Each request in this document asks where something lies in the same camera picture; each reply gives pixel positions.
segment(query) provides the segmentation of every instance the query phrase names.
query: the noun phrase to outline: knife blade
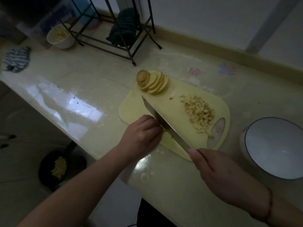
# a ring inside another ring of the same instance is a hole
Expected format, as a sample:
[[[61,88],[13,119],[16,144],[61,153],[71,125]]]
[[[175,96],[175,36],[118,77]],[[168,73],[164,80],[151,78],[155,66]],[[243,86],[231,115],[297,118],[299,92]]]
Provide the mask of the knife blade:
[[[157,112],[156,109],[150,105],[150,103],[142,96],[144,105],[147,110],[154,116],[155,119],[157,119],[160,124],[164,127],[164,129],[174,138],[174,140],[185,150],[186,153],[188,153],[188,149],[191,147],[178,135],[178,133],[175,131],[175,129],[172,128],[171,125]]]

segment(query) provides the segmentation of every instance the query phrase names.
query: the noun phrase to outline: wet countertop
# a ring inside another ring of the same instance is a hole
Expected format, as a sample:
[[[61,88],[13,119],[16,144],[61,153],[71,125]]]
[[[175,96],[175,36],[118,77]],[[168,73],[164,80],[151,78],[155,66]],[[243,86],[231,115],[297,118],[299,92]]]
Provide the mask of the wet countertop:
[[[222,98],[229,106],[231,125],[221,151],[273,191],[303,210],[303,181],[282,180],[250,166],[242,157],[239,136],[253,121],[267,116],[288,119],[303,127],[303,89],[274,76],[176,44],[147,39],[130,61],[89,46],[32,48],[24,71],[3,71],[0,79],[94,158],[118,144],[127,124],[118,107],[141,69],[161,70]],[[10,43],[1,50],[16,47]],[[130,165],[121,175],[177,226],[264,226],[247,213],[215,197],[192,162],[164,146]]]

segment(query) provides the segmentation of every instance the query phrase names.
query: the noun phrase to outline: black metal stand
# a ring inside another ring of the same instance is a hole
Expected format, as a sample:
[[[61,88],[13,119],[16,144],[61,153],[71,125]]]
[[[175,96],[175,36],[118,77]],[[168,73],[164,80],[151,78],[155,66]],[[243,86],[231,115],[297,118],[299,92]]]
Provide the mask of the black metal stand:
[[[140,24],[140,28],[139,28],[139,31],[138,31],[138,33],[137,33],[137,40],[136,40],[136,42],[138,41],[139,36],[142,34],[143,31],[145,31],[146,33],[145,33],[144,37],[141,39],[141,41],[139,42],[139,44],[137,45],[137,47],[134,49],[134,52],[133,52],[133,53],[130,52],[130,50],[131,50],[131,48],[132,48],[132,45],[131,45],[131,46],[127,46],[126,43],[125,43],[125,40],[124,40],[123,35],[122,35],[122,32],[121,32],[121,30],[120,30],[120,28],[119,28],[119,25],[118,25],[118,23],[117,23],[117,19],[116,19],[115,15],[114,15],[114,12],[112,11],[112,7],[111,7],[111,5],[110,5],[110,3],[109,3],[108,0],[105,0],[105,2],[106,2],[106,5],[107,5],[107,7],[108,7],[108,9],[109,9],[109,12],[110,12],[111,16],[107,16],[107,15],[104,15],[104,14],[99,13],[99,12],[97,11],[96,7],[94,6],[92,0],[89,0],[90,4],[88,5],[88,7],[85,8],[85,10],[84,10],[83,12],[80,11],[80,9],[78,8],[78,6],[76,5],[76,3],[75,3],[74,0],[71,0],[71,1],[72,1],[72,3],[74,4],[74,6],[76,7],[77,11],[80,13],[80,15],[71,23],[71,26],[70,26],[69,28],[66,27],[65,24],[61,21],[61,19],[60,19],[59,17],[57,17],[57,18],[58,18],[58,20],[61,22],[61,24],[70,32],[70,34],[77,40],[77,42],[79,43],[79,45],[84,46],[84,44],[86,44],[86,45],[92,46],[92,47],[94,47],[94,48],[96,48],[96,49],[102,50],[102,51],[104,51],[104,52],[107,52],[107,53],[116,55],[116,56],[118,56],[118,57],[122,57],[122,58],[124,58],[124,59],[130,60],[134,66],[136,66],[136,63],[135,63],[133,57],[135,56],[135,54],[137,53],[138,49],[140,48],[140,46],[142,45],[142,43],[144,42],[144,40],[147,38],[148,35],[150,36],[151,40],[158,46],[158,48],[159,48],[159,49],[162,49],[162,47],[161,47],[159,44],[157,44],[157,43],[154,41],[154,39],[152,38],[152,36],[150,35],[151,30],[153,30],[153,33],[155,34],[154,19],[153,19],[153,16],[152,16],[152,7],[151,7],[150,0],[148,0],[150,16],[149,16],[149,18],[147,19],[147,21],[146,21],[144,24]],[[139,16],[139,13],[138,13],[138,10],[137,10],[137,6],[136,6],[136,3],[135,3],[135,0],[132,0],[132,4],[133,4],[133,6],[134,6],[134,11],[135,11],[135,14],[136,14],[137,21],[140,22],[140,16]],[[95,17],[95,16],[92,16],[92,15],[86,14],[86,11],[87,11],[90,7],[93,7],[94,10],[96,11],[96,14],[97,14],[96,17]],[[49,10],[55,15],[55,12],[54,12],[49,6],[48,6],[48,8],[49,8]],[[80,30],[79,32],[73,31],[72,28],[75,26],[75,24],[79,21],[79,19],[80,19],[82,16],[89,17],[89,20],[88,20],[87,23],[81,28],[81,30]],[[90,37],[90,36],[87,36],[87,35],[82,34],[83,31],[86,29],[86,27],[91,23],[91,21],[92,21],[93,19],[98,19],[98,20],[102,20],[102,21],[106,21],[106,22],[110,22],[110,23],[115,24],[116,27],[117,27],[117,29],[118,29],[119,35],[120,35],[120,37],[121,37],[121,39],[122,39],[122,42],[123,42],[125,48],[118,47],[118,46],[112,45],[112,44],[110,44],[110,43],[108,43],[108,42],[98,40],[97,38],[93,38],[93,37]],[[104,49],[104,48],[100,48],[100,47],[98,47],[98,46],[96,46],[96,45],[93,45],[93,44],[90,44],[90,43],[88,43],[88,42],[85,42],[85,41],[79,39],[79,36],[82,36],[82,37],[84,37],[84,38],[88,38],[88,39],[91,39],[91,40],[100,42],[100,43],[102,43],[102,44],[106,44],[106,45],[111,46],[111,47],[114,47],[114,48],[116,48],[116,49],[123,50],[123,51],[127,52],[128,57],[127,57],[127,56],[120,55],[120,54],[115,53],[115,52],[111,52],[111,51],[106,50],[106,49]]]

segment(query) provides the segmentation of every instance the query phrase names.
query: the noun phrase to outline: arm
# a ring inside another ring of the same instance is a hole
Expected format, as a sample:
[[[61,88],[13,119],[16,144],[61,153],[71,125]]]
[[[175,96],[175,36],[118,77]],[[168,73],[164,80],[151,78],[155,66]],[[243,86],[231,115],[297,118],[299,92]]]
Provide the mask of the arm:
[[[51,194],[17,227],[81,226],[123,169],[159,144],[162,131],[152,116],[142,116],[128,126],[116,147]]]
[[[269,209],[269,190],[240,168],[225,153],[208,149],[190,149],[189,156],[208,188],[224,202],[263,220]],[[272,210],[267,225],[303,226],[303,212],[284,198],[273,194]]]

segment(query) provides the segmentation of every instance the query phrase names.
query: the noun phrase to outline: blue and white cloth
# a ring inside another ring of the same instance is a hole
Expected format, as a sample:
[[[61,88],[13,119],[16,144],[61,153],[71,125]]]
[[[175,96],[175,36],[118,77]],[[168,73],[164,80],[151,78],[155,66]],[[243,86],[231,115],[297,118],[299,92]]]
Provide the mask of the blue and white cloth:
[[[28,66],[30,53],[31,53],[31,48],[29,47],[9,49],[3,61],[4,63],[3,69],[10,72],[22,71]]]

